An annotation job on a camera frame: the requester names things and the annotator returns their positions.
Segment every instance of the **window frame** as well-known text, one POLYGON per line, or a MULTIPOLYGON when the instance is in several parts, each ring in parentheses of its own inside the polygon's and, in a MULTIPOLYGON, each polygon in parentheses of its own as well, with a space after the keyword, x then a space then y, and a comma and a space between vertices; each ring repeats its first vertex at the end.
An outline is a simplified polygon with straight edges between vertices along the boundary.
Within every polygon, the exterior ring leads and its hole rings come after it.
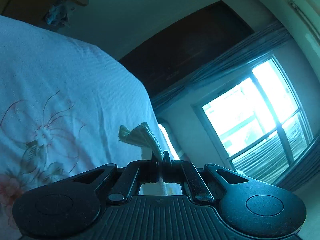
POLYGON ((302 107, 302 104, 297 96, 297 93, 295 92, 290 80, 288 79, 286 73, 284 72, 283 68, 281 67, 280 63, 277 61, 276 57, 274 56, 274 54, 270 53, 267 54, 263 57, 260 57, 257 60, 254 60, 252 62, 249 62, 248 64, 246 64, 246 66, 243 67, 244 71, 242 73, 240 73, 237 77, 231 79, 229 82, 227 82, 225 85, 220 86, 219 88, 215 89, 214 91, 212 91, 211 93, 209 93, 208 95, 204 96, 203 98, 201 98, 196 104, 192 105, 191 107, 193 108, 196 116, 198 117, 198 119, 200 120, 202 126, 204 127, 205 131, 207 132, 210 140, 212 141, 214 147, 216 148, 222 162, 224 163, 225 167, 236 171, 232 160, 239 157, 240 155, 242 155, 243 153, 245 153, 246 151, 248 151, 249 149, 255 147, 258 143, 262 142, 264 139, 266 139, 267 137, 269 137, 273 132, 277 131, 278 133, 278 137, 281 141, 282 147, 284 149, 284 153, 286 155, 287 161, 289 166, 294 162, 294 158, 293 158, 293 154, 292 154, 292 150, 287 138, 287 135, 282 127, 282 125, 288 121, 290 118, 292 118, 293 116, 295 116, 297 113, 300 113, 300 117, 299 117, 299 121, 301 123, 302 126, 302 130, 303 130, 303 134, 305 136, 305 140, 307 142, 307 145, 312 141, 313 136, 312 136, 312 132, 311 132, 311 128, 309 126, 308 123, 308 119, 306 117, 305 111, 302 107), (275 66, 278 68, 282 78, 284 79, 284 81, 286 82, 291 94, 293 95, 293 98, 298 106, 297 110, 294 111, 294 113, 292 113, 290 115, 290 117, 288 117, 286 120, 284 120, 283 122, 280 122, 276 112, 269 100, 269 98, 267 97, 265 91, 263 90, 263 88, 261 87, 261 84, 259 83, 258 79, 255 77, 255 75, 252 72, 252 69, 254 69, 256 66, 268 61, 268 60, 272 60, 275 64, 275 66), (266 133, 265 135, 263 135, 261 138, 259 138, 258 140, 256 140, 255 142, 253 142, 252 144, 248 145, 246 148, 242 149, 241 151, 239 151, 238 153, 229 156, 228 152, 226 151, 226 149, 224 148, 219 136, 217 135, 214 127, 212 126, 212 124, 210 123, 209 118, 207 117, 207 115, 205 114, 204 110, 202 109, 203 106, 205 106, 206 104, 208 104, 209 102, 211 102, 212 100, 216 99, 217 97, 223 95, 225 92, 229 91, 230 89, 234 88, 236 85, 240 84, 242 81, 246 80, 247 78, 251 78, 253 84, 256 86, 256 88, 258 89, 260 95, 263 97, 264 102, 266 103, 274 121, 275 121, 275 128, 273 130, 271 130, 270 132, 266 133))

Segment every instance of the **screw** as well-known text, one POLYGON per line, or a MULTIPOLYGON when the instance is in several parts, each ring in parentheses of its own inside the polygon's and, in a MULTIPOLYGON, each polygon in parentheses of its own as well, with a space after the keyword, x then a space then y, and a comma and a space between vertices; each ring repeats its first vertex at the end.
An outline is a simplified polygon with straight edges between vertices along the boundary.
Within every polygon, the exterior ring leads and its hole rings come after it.
POLYGON ((109 195, 109 200, 119 202, 119 201, 124 200, 124 196, 119 193, 111 194, 111 195, 109 195))

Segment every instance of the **bed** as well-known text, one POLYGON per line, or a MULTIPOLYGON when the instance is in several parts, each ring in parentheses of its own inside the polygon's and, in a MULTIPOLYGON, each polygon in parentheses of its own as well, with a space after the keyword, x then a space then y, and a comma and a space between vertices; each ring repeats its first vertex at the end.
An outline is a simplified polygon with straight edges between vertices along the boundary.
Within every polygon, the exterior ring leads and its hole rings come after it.
POLYGON ((12 205, 23 192, 150 159, 119 141, 120 125, 147 122, 169 150, 142 83, 96 46, 0 16, 0 80, 0 239, 20 237, 12 205))

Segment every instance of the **wooden cabinet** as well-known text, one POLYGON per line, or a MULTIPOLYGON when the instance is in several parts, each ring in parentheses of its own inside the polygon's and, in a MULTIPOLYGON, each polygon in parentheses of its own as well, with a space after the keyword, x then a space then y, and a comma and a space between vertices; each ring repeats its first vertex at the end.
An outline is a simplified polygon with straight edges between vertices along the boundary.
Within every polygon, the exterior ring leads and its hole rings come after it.
POLYGON ((253 33, 219 1, 160 31, 120 62, 153 97, 253 33))

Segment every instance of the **curtain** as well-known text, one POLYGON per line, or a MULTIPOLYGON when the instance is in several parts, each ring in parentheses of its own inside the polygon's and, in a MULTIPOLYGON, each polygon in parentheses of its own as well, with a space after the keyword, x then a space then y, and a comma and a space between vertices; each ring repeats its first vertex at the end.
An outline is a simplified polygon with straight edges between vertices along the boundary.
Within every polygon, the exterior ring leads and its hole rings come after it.
POLYGON ((155 113, 165 110, 190 90, 204 87, 259 57, 263 57, 282 46, 291 38, 287 29, 278 21, 270 24, 262 31, 255 32, 219 57, 188 75, 181 82, 151 98, 155 113))
POLYGON ((296 191, 320 173, 320 136, 272 184, 289 191, 296 191))
MULTIPOLYGON (((296 154, 302 153, 306 147, 299 130, 299 124, 295 122, 286 131, 292 152, 296 154)), ((272 184, 289 167, 277 134, 269 136, 257 146, 234 159, 233 165, 237 171, 242 171, 246 176, 269 184, 272 184)))

